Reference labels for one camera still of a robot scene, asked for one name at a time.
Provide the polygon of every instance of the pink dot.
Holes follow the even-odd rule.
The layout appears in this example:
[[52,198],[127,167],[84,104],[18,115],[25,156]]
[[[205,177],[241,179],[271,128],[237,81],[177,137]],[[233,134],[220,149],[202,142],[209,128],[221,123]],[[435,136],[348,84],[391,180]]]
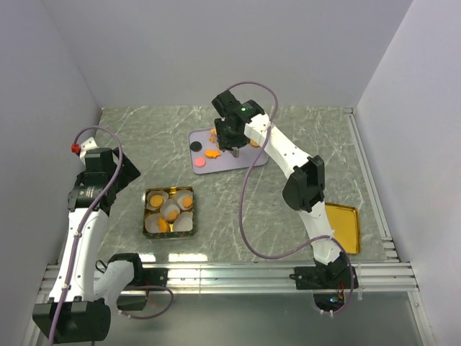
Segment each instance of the pink dot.
[[203,167],[207,161],[202,157],[197,157],[194,161],[194,165],[197,167]]

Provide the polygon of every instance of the marble surface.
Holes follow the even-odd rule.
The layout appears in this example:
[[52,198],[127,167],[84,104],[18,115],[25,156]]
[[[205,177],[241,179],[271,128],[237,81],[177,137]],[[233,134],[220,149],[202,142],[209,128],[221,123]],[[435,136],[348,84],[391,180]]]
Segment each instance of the marble surface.
[[[187,135],[211,128],[218,117],[204,107],[106,107],[100,125],[114,131],[124,152],[141,176],[117,195],[109,218],[109,231],[99,258],[114,253],[138,252],[143,260],[240,262],[259,260],[245,247],[238,229],[237,205],[246,170],[196,175],[190,168]],[[386,259],[381,235],[367,194],[364,177],[339,107],[281,107],[274,121],[299,148],[326,163],[326,201],[359,209],[362,251],[355,262]],[[99,146],[114,147],[102,131]],[[287,252],[307,239],[302,221],[282,198],[285,178],[269,160],[255,168],[246,191],[244,226],[253,247],[263,254]],[[197,233],[183,239],[147,239],[142,235],[143,201],[148,188],[190,185],[195,193]],[[310,247],[281,260],[309,260]]]

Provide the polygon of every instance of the gold tray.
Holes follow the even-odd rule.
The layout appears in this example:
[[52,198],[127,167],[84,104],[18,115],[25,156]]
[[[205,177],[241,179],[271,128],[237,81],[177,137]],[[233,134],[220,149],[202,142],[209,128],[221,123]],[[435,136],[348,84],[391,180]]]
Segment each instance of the gold tray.
[[360,220],[357,208],[333,203],[326,204],[326,215],[334,237],[348,254],[360,252]]
[[[192,230],[191,231],[183,231],[183,232],[175,232],[173,231],[173,224],[168,223],[169,230],[165,233],[149,233],[146,230],[146,218],[152,214],[157,214],[160,213],[160,208],[157,210],[149,210],[147,209],[147,195],[151,191],[164,191],[168,193],[168,198],[173,198],[174,194],[180,190],[189,190],[192,192],[192,200],[194,201],[192,204],[192,210],[188,210],[192,212]],[[195,229],[194,226],[194,209],[195,209],[195,197],[194,197],[194,189],[192,186],[181,186],[181,187],[161,187],[161,188],[156,188],[156,189],[147,189],[146,193],[144,195],[144,218],[143,218],[143,234],[147,238],[151,239],[164,239],[164,238],[182,238],[184,236],[193,236],[197,230]]]

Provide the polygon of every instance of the white enclosure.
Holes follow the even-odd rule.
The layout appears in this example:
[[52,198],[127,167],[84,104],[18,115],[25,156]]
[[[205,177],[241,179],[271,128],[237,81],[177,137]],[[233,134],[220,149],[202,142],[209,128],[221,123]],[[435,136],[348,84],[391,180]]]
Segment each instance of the white enclosure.
[[78,130],[103,106],[207,105],[253,79],[284,105],[356,107],[399,255],[437,342],[457,345],[460,10],[454,0],[4,0],[1,343],[20,345],[57,259]]
[[410,3],[44,0],[103,106],[207,105],[247,79],[284,105],[355,106]]
[[416,0],[357,108],[400,256],[440,345],[458,345],[461,303],[461,4]]

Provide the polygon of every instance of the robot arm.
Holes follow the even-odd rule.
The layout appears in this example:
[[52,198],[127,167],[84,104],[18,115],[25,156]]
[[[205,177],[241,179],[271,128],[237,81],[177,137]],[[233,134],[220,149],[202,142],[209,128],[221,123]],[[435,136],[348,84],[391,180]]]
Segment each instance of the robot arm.
[[[323,201],[323,188],[316,182],[310,188],[316,189],[316,195],[312,200],[299,201],[302,195],[308,193],[309,187],[305,187],[305,193],[299,193],[301,186],[290,187],[291,184],[297,184],[296,176],[300,176],[296,181],[303,179],[305,170],[309,167],[318,169],[323,172],[323,161],[320,157],[311,157],[299,149],[287,136],[285,136],[275,125],[271,125],[267,114],[256,115],[251,119],[250,123],[245,125],[244,135],[253,141],[256,141],[260,146],[263,145],[267,137],[267,128],[271,126],[270,139],[267,142],[264,150],[282,169],[285,177],[288,179],[288,187],[285,187],[283,197],[287,204],[295,209],[303,220],[309,238],[316,236],[332,236],[330,223],[326,216],[325,202]],[[324,265],[329,262],[334,262],[339,257],[339,248],[329,240],[320,240],[312,243],[314,258]]]
[[[77,176],[68,195],[68,236],[58,279],[47,303],[35,304],[32,318],[48,337],[54,311],[60,300],[66,273],[73,261],[71,253],[76,230],[88,207],[107,185],[115,172],[117,149],[98,148],[93,138],[81,144],[80,159],[85,170]],[[84,342],[103,340],[109,331],[111,309],[117,309],[117,297],[127,285],[136,285],[143,277],[138,254],[116,254],[108,262],[106,272],[94,285],[94,264],[102,237],[107,230],[110,208],[116,194],[140,172],[124,156],[122,168],[115,183],[91,211],[77,245],[76,257],[66,299],[61,309],[54,341]]]
[[[250,140],[262,146],[271,128],[264,150],[287,178],[282,192],[285,202],[298,212],[310,238],[333,236],[324,202],[325,164],[322,158],[312,157],[295,146],[270,123],[269,116],[253,100],[242,104],[227,90],[219,94],[212,105],[221,116],[215,119],[220,150],[232,151],[235,157],[238,157],[238,149]],[[329,239],[315,241],[312,246],[316,267],[303,281],[312,283],[312,288],[334,289],[341,281],[350,285],[345,254]]]

